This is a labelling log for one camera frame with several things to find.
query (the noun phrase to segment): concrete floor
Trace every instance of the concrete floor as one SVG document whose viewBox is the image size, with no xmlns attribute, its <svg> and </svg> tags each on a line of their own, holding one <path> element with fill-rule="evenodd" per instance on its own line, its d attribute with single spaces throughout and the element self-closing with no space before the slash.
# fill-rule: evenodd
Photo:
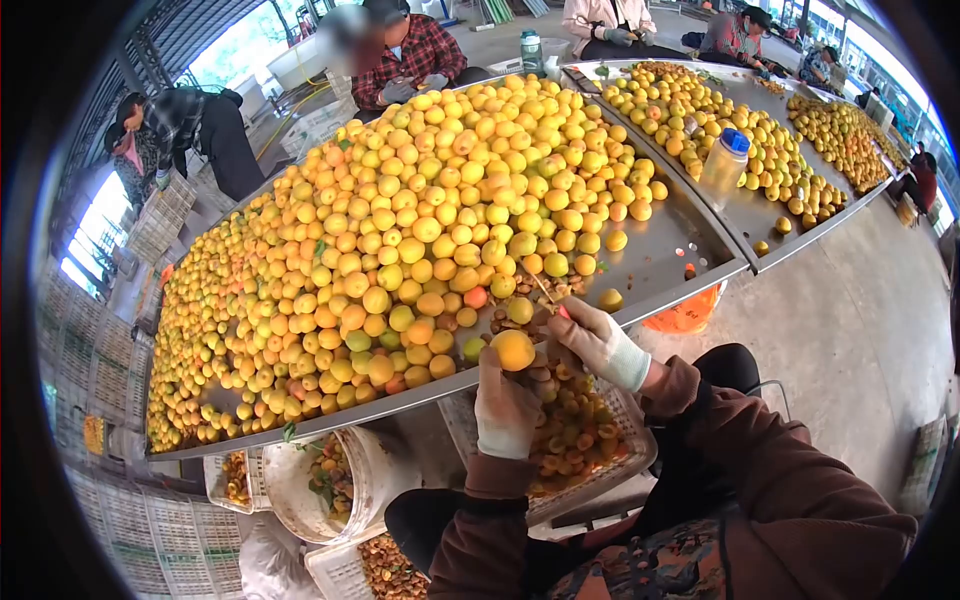
<svg viewBox="0 0 960 600">
<path fill-rule="evenodd" d="M 704 21 L 674 12 L 653 16 L 658 44 L 677 50 L 688 50 L 680 43 L 683 34 L 707 28 Z M 520 17 L 486 32 L 471 32 L 469 23 L 449 31 L 469 64 L 487 66 L 516 58 L 524 29 L 572 39 L 561 19 L 562 12 L 552 10 L 541 19 Z M 800 59 L 776 39 L 763 40 L 763 49 L 786 65 Z M 334 100 L 332 92 L 319 94 L 298 113 Z M 255 152 L 281 121 L 275 115 L 257 120 L 250 134 Z M 272 173 L 285 157 L 275 141 L 263 153 L 261 168 Z M 786 406 L 779 391 L 764 391 L 771 409 L 788 409 L 790 417 L 806 423 L 821 450 L 896 504 L 916 428 L 938 416 L 952 393 L 947 275 L 932 239 L 925 222 L 921 229 L 904 228 L 882 196 L 770 271 L 733 279 L 702 334 L 671 336 L 640 328 L 635 336 L 659 360 L 678 354 L 692 362 L 713 346 L 744 344 L 756 356 L 761 379 L 783 382 Z M 403 413 L 393 426 L 413 442 L 428 486 L 463 481 L 436 405 Z M 650 485 L 637 478 L 606 497 Z"/>
</svg>

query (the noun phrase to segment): metal roof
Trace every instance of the metal roof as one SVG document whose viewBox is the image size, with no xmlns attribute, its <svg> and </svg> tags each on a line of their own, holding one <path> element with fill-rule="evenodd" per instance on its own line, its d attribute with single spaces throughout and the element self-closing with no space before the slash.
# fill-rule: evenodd
<svg viewBox="0 0 960 600">
<path fill-rule="evenodd" d="M 163 66 L 175 81 L 214 40 L 264 1 L 160 0 L 144 19 L 143 25 L 159 51 Z M 150 85 L 131 42 L 126 42 L 124 51 L 148 93 L 158 91 Z M 80 117 L 80 126 L 70 144 L 60 179 L 60 192 L 53 213 L 55 219 L 58 215 L 71 212 L 68 204 L 65 204 L 69 202 L 70 195 L 64 191 L 70 188 L 73 179 L 86 167 L 106 159 L 101 140 L 107 125 L 113 120 L 112 112 L 117 101 L 126 91 L 123 74 L 114 60 L 96 84 L 91 102 Z M 73 224 L 61 223 L 57 229 L 64 233 L 64 228 L 72 227 Z"/>
</svg>

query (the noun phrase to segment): blue bottle cap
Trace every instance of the blue bottle cap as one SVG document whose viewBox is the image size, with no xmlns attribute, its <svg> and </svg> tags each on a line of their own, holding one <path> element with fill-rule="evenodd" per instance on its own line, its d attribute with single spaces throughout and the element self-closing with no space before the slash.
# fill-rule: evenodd
<svg viewBox="0 0 960 600">
<path fill-rule="evenodd" d="M 720 141 L 735 155 L 741 156 L 747 154 L 750 150 L 750 140 L 743 133 L 734 129 L 724 129 L 720 134 Z"/>
</svg>

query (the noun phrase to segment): plaid jacket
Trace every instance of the plaid jacket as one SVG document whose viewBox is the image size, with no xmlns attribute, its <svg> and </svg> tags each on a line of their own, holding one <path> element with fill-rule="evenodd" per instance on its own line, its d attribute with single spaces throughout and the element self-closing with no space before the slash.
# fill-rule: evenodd
<svg viewBox="0 0 960 600">
<path fill-rule="evenodd" d="M 204 116 L 204 92 L 193 87 L 161 91 L 143 108 L 143 124 L 156 135 L 160 158 L 156 168 L 167 170 L 173 164 L 175 148 L 187 148 Z"/>
<path fill-rule="evenodd" d="M 131 206 L 136 206 L 147 202 L 150 186 L 154 183 L 156 164 L 160 155 L 156 147 L 154 134 L 150 130 L 141 128 L 139 132 L 133 132 L 133 144 L 136 147 L 137 155 L 140 156 L 140 163 L 143 165 L 143 175 L 140 175 L 136 166 L 123 155 L 113 157 L 113 170 L 117 172 L 117 177 L 120 178 L 120 182 L 123 183 L 123 187 L 127 191 L 127 202 Z"/>
<path fill-rule="evenodd" d="M 410 33 L 400 43 L 400 56 L 402 60 L 385 46 L 380 63 L 372 71 L 353 78 L 353 99 L 358 108 L 383 108 L 377 98 L 387 82 L 396 77 L 412 77 L 416 86 L 434 73 L 442 73 L 453 81 L 467 68 L 467 57 L 457 40 L 425 14 L 410 15 Z"/>
<path fill-rule="evenodd" d="M 743 17 L 721 12 L 707 24 L 707 33 L 700 44 L 700 52 L 722 52 L 732 57 L 746 55 L 745 62 L 753 67 L 762 65 L 760 36 L 751 36 L 743 29 Z"/>
</svg>

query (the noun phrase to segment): person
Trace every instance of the person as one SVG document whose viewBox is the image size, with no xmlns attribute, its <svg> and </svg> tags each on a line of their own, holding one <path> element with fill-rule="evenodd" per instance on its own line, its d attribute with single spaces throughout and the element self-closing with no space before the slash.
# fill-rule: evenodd
<svg viewBox="0 0 960 600">
<path fill-rule="evenodd" d="M 874 86 L 873 89 L 868 89 L 859 96 L 856 97 L 856 105 L 865 109 L 867 108 L 867 102 L 870 100 L 870 94 L 876 94 L 877 98 L 880 97 L 880 88 Z"/>
<path fill-rule="evenodd" d="M 230 94 L 209 94 L 195 87 L 161 91 L 154 98 L 128 95 L 117 108 L 117 123 L 128 132 L 153 132 L 159 147 L 156 185 L 166 189 L 170 169 L 186 178 L 186 149 L 199 134 L 200 150 L 210 160 L 217 187 L 240 202 L 267 180 L 256 163 L 238 103 Z"/>
<path fill-rule="evenodd" d="M 721 12 L 707 24 L 700 44 L 700 60 L 746 66 L 766 74 L 769 69 L 760 50 L 760 38 L 770 31 L 770 14 L 748 6 L 740 14 Z"/>
<path fill-rule="evenodd" d="M 937 200 L 937 159 L 929 152 L 916 164 L 910 161 L 910 172 L 900 180 L 900 188 L 891 195 L 897 201 L 909 194 L 917 212 L 927 214 Z"/>
<path fill-rule="evenodd" d="M 645 0 L 570 0 L 564 4 L 564 29 L 579 38 L 573 56 L 580 60 L 689 60 L 656 45 L 657 25 Z"/>
<path fill-rule="evenodd" d="M 125 132 L 119 123 L 111 123 L 104 132 L 104 150 L 113 156 L 113 170 L 127 191 L 127 202 L 139 214 L 150 197 L 160 156 L 153 133 Z"/>
<path fill-rule="evenodd" d="M 467 66 L 457 40 L 432 17 L 410 14 L 406 0 L 365 0 L 384 25 L 384 47 L 372 70 L 353 78 L 353 118 L 367 123 L 391 104 L 403 104 L 431 89 L 475 84 L 490 78 Z"/>
<path fill-rule="evenodd" d="M 550 318 L 549 344 L 656 421 L 660 478 L 643 509 L 614 525 L 559 542 L 528 538 L 539 401 L 483 348 L 479 451 L 465 491 L 405 492 L 385 513 L 399 548 L 430 574 L 431 598 L 878 595 L 917 521 L 752 396 L 760 381 L 749 350 L 727 344 L 692 365 L 677 356 L 662 364 L 607 313 L 576 298 L 563 306 L 570 319 Z"/>
<path fill-rule="evenodd" d="M 811 48 L 804 57 L 798 77 L 814 87 L 829 89 L 830 66 L 837 62 L 837 50 L 833 46 L 825 46 L 822 50 Z"/>
</svg>

